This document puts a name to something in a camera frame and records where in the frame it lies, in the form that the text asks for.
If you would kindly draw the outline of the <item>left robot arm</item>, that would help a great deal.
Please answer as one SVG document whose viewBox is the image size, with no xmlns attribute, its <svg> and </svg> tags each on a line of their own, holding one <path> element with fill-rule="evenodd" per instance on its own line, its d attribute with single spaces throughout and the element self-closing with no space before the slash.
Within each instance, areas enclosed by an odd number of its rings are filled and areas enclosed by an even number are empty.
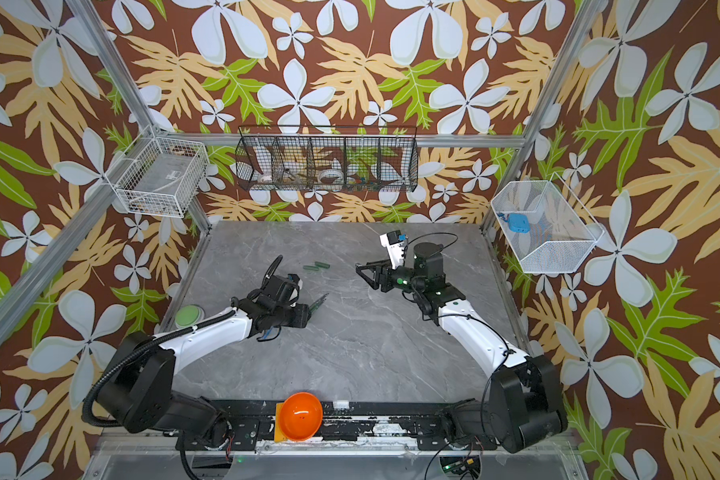
<svg viewBox="0 0 720 480">
<path fill-rule="evenodd" d="M 211 401 L 173 389 L 174 377 L 195 361 L 233 343 L 278 337 L 284 328 L 303 329 L 319 300 L 300 301 L 302 280 L 279 276 L 283 257 L 270 264 L 259 287 L 206 319 L 176 330 L 128 335 L 82 403 L 82 419 L 99 428 L 130 433 L 153 429 L 201 437 L 222 435 L 227 415 Z"/>
</svg>

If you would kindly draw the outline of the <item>green pen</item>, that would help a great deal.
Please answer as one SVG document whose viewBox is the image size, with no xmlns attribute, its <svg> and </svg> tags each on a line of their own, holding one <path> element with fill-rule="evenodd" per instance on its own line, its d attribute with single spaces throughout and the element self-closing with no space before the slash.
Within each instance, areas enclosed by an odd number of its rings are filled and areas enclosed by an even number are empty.
<svg viewBox="0 0 720 480">
<path fill-rule="evenodd" d="M 326 301 L 328 293 L 323 294 L 309 306 L 309 312 L 314 314 Z"/>
</svg>

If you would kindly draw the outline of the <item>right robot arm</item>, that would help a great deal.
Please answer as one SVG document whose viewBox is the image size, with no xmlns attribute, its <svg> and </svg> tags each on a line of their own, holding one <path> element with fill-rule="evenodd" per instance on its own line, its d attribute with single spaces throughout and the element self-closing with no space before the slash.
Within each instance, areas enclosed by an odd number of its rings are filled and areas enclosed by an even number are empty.
<svg viewBox="0 0 720 480">
<path fill-rule="evenodd" d="M 546 356 L 532 356 L 502 336 L 447 281 L 445 245 L 424 237 L 409 239 L 399 230 L 379 240 L 387 259 L 357 265 L 356 273 L 373 290 L 399 290 L 424 320 L 453 337 L 486 376 L 479 399 L 456 402 L 442 411 L 446 441 L 480 441 L 517 453 L 566 431 L 557 370 Z"/>
</svg>

